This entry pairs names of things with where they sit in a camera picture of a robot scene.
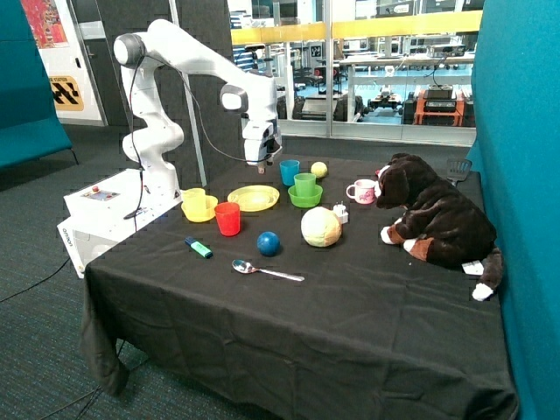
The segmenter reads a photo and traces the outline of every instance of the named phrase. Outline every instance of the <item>mug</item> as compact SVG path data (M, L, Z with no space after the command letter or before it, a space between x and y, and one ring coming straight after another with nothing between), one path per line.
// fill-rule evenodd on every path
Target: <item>mug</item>
M350 189L354 189L354 195L350 195ZM371 204L374 202L375 181L371 179L358 179L346 189L346 195L350 199L356 200L356 203Z

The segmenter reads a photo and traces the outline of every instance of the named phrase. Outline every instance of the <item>orange machine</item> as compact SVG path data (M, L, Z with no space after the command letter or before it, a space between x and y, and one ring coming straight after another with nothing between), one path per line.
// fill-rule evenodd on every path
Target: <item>orange machine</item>
M423 89L416 99L416 125L463 126L465 98L462 91Z

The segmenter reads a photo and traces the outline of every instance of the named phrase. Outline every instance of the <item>green highlighter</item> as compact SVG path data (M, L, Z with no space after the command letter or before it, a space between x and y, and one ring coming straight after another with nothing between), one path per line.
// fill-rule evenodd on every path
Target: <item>green highlighter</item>
M187 236L185 238L185 243L191 247L192 249L194 249L196 252L198 252L199 254L201 254L202 256L204 256L205 258L210 258L213 254L212 251L210 249L208 249L207 247L205 247L204 245L202 245L200 242L198 242L196 239L194 239L191 236Z

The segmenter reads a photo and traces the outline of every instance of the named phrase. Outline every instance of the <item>yellow railing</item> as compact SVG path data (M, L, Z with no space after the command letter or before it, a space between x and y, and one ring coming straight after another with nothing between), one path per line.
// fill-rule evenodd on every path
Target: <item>yellow railing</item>
M334 22L334 39L356 37L385 37L448 32L476 32L480 28L482 10L459 13L429 13L426 15L385 17L383 19ZM231 39L234 46L246 44L310 41L325 39L325 23L294 24L266 28L234 29Z

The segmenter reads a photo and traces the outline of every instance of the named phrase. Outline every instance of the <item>teal chair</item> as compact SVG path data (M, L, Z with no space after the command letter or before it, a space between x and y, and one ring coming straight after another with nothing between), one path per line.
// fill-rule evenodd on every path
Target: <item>teal chair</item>
M486 0L468 157L506 262L500 290L520 420L560 418L560 2Z
M0 168L66 149L78 163L19 0L2 2L0 58Z

